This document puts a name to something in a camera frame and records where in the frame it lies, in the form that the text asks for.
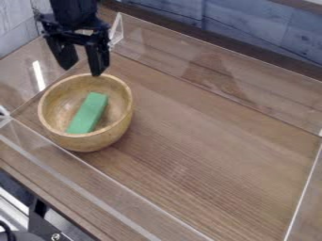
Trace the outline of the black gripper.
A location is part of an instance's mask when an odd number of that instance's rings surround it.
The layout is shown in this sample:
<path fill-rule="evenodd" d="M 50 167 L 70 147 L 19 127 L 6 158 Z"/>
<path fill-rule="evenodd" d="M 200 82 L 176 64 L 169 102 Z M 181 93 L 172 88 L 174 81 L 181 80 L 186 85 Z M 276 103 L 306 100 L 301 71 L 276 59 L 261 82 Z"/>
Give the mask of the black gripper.
<path fill-rule="evenodd" d="M 41 13 L 45 38 L 59 66 L 69 71 L 79 58 L 75 45 L 86 46 L 93 76 L 110 67 L 110 25 L 98 16 L 98 0 L 50 0 L 53 13 Z"/>

